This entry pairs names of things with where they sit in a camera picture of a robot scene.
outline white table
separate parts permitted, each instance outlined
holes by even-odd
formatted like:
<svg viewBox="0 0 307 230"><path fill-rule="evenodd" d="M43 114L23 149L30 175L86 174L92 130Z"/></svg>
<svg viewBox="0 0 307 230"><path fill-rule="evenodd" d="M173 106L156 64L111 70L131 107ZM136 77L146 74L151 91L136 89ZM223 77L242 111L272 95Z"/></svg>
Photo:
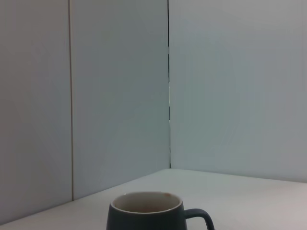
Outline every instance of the white table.
<svg viewBox="0 0 307 230"><path fill-rule="evenodd" d="M133 191L179 195L185 208L202 208L217 230L307 230L307 184L167 169L20 219L1 230L104 230L109 203ZM189 230L205 230L201 218Z"/></svg>

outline dark gray mug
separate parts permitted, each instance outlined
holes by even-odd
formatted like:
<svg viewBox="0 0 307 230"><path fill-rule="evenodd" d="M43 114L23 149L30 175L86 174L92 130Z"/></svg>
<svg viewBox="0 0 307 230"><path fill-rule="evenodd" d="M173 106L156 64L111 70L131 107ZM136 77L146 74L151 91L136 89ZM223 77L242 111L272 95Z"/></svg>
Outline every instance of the dark gray mug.
<svg viewBox="0 0 307 230"><path fill-rule="evenodd" d="M202 217L214 230L207 212L184 210L182 200L162 192L137 192L116 198L109 207L106 230L187 230L186 219Z"/></svg>

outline ceramic mug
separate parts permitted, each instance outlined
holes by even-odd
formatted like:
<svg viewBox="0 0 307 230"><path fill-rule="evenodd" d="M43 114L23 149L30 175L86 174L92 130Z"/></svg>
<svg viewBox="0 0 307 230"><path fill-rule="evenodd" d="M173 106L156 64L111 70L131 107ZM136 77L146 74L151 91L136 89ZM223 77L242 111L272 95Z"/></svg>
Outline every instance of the ceramic mug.
<svg viewBox="0 0 307 230"><path fill-rule="evenodd" d="M106 230L187 230L186 219L202 217L214 230L207 212L184 210L182 200L162 192L136 192L116 198L109 207Z"/></svg>

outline white wall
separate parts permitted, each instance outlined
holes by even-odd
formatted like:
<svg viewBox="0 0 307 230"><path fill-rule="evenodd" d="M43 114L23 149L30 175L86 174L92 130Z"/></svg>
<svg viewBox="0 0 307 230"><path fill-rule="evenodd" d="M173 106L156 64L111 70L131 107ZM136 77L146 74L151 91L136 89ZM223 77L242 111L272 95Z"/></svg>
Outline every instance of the white wall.
<svg viewBox="0 0 307 230"><path fill-rule="evenodd" d="M170 0L172 167L307 182L306 1Z"/></svg>
<svg viewBox="0 0 307 230"><path fill-rule="evenodd" d="M0 1L0 224L71 200L68 1Z"/></svg>
<svg viewBox="0 0 307 230"><path fill-rule="evenodd" d="M167 1L71 1L74 198L169 166Z"/></svg>

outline mug handle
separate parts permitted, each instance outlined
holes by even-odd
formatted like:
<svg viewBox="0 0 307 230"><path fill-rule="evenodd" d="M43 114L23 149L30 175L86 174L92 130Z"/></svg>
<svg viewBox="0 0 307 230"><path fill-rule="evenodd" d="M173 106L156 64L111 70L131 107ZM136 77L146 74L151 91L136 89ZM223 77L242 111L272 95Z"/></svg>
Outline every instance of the mug handle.
<svg viewBox="0 0 307 230"><path fill-rule="evenodd" d="M194 208L194 209L185 210L184 216L185 216L186 219L190 219L190 218L193 218L193 217L202 217L202 218L205 219L207 229L208 230L214 230L214 225L213 225L211 217L209 216L209 214L207 212L205 212L202 209Z"/></svg>

